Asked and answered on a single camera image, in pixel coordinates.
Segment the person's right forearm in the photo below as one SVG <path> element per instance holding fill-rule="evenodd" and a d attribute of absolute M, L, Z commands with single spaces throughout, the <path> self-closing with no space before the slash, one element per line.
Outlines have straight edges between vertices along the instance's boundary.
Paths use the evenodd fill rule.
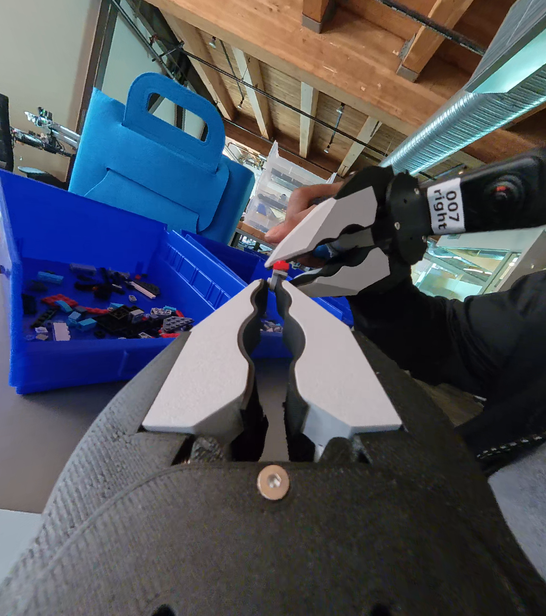
<path fill-rule="evenodd" d="M 546 270 L 464 301 L 425 295 L 407 277 L 349 304 L 355 329 L 401 369 L 485 399 L 460 428 L 472 447 L 546 430 Z"/>

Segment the blue felt bag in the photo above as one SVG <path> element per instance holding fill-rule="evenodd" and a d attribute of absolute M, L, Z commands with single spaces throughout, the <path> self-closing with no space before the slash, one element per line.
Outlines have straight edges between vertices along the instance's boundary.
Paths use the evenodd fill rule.
<path fill-rule="evenodd" d="M 202 119 L 206 139 L 151 113 L 154 94 Z M 213 104 L 167 76 L 143 73 L 125 104 L 92 90 L 68 190 L 227 244 L 255 178 L 223 154 L 224 146 L 223 119 Z"/>

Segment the grey desk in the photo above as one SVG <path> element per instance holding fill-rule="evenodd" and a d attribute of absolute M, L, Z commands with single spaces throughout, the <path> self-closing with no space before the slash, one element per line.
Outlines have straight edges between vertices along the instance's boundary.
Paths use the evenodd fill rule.
<path fill-rule="evenodd" d="M 15 393 L 3 283 L 0 273 L 0 509 L 39 514 L 76 445 L 127 382 Z"/>

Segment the person's right hand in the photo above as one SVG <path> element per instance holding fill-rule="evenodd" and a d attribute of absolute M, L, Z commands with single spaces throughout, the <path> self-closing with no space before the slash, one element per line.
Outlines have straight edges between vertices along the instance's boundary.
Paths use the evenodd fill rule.
<path fill-rule="evenodd" d="M 308 216 L 315 206 L 335 196 L 344 182 L 333 184 L 315 184 L 294 189 L 286 210 L 284 221 L 271 228 L 265 235 L 265 241 L 277 246 L 287 235 Z"/>

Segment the large pile of toy bricks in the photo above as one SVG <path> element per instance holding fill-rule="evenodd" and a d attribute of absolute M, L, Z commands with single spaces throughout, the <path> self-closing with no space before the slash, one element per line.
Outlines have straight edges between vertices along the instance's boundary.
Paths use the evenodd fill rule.
<path fill-rule="evenodd" d="M 30 343 L 171 340 L 197 323 L 177 287 L 147 273 L 24 259 L 23 335 Z"/>

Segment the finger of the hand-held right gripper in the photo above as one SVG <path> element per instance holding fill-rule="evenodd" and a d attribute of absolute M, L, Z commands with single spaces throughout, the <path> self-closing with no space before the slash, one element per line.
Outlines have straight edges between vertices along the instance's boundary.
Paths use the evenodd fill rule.
<path fill-rule="evenodd" d="M 311 272 L 298 275 L 293 285 L 306 296 L 355 296 L 390 274 L 389 240 L 335 240 L 320 243 L 329 259 Z"/>
<path fill-rule="evenodd" d="M 282 224 L 273 230 L 281 236 L 273 242 L 275 248 L 265 263 L 272 269 L 278 261 L 312 252 L 321 244 L 340 239 L 343 234 L 369 228 L 377 218 L 377 197 L 372 187 L 347 196 L 329 197 L 319 204 L 308 206 L 299 214 L 287 213 Z"/>

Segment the blue plastic bin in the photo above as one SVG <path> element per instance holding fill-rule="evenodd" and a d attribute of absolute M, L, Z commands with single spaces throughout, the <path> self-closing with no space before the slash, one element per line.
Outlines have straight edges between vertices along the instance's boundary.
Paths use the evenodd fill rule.
<path fill-rule="evenodd" d="M 28 287 L 38 272 L 62 276 L 46 296 L 64 295 L 81 306 L 108 302 L 74 288 L 70 265 L 94 266 L 130 275 L 146 274 L 161 292 L 157 302 L 135 292 L 136 305 L 173 306 L 200 322 L 240 292 L 243 282 L 199 242 L 168 232 L 160 222 L 125 212 L 0 169 L 0 265 L 10 300 L 9 383 L 18 394 L 134 377 L 172 342 L 97 339 L 71 328 L 67 342 L 28 340 L 31 323 L 46 307 L 45 296 Z"/>
<path fill-rule="evenodd" d="M 267 257 L 256 254 L 254 251 L 242 251 L 226 244 L 210 240 L 201 235 L 182 231 L 182 235 L 203 254 L 209 254 L 217 259 L 243 286 L 259 279 L 270 278 L 272 271 L 265 268 Z M 352 327 L 354 320 L 348 301 L 343 298 L 324 297 L 316 299 L 333 316 L 341 320 L 348 327 Z M 254 358 L 288 358 L 290 353 L 282 340 L 280 332 L 262 332 L 261 342 L 254 351 Z"/>

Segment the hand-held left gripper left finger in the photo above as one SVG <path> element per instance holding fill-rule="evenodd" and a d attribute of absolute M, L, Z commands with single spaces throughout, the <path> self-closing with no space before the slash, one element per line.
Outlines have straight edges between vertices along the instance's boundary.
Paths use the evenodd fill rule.
<path fill-rule="evenodd" d="M 269 286 L 250 283 L 181 335 L 178 355 L 142 426 L 150 432 L 211 437 L 237 461 L 258 461 L 268 419 L 259 402 L 253 352 Z"/>

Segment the silver ventilation duct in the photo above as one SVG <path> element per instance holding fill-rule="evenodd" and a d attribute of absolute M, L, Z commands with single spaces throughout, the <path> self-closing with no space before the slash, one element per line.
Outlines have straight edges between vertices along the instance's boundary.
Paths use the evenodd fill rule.
<path fill-rule="evenodd" d="M 419 173 L 546 103 L 546 1 L 516 1 L 469 81 L 379 165 Z"/>

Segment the stack of clear plastic bins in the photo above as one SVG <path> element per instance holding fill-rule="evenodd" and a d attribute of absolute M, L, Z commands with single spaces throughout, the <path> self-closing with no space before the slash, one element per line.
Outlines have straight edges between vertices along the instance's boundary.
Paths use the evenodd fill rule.
<path fill-rule="evenodd" d="M 295 188 L 286 173 L 291 169 L 292 164 L 279 155 L 278 143 L 274 141 L 246 206 L 244 223 L 266 234 L 284 221 Z"/>

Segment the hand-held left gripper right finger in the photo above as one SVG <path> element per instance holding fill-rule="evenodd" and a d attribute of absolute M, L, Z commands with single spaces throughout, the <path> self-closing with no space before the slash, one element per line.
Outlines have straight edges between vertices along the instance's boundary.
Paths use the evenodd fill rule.
<path fill-rule="evenodd" d="M 402 419 L 354 332 L 287 281 L 279 282 L 291 353 L 284 427 L 291 461 L 317 461 L 335 438 L 398 431 Z"/>

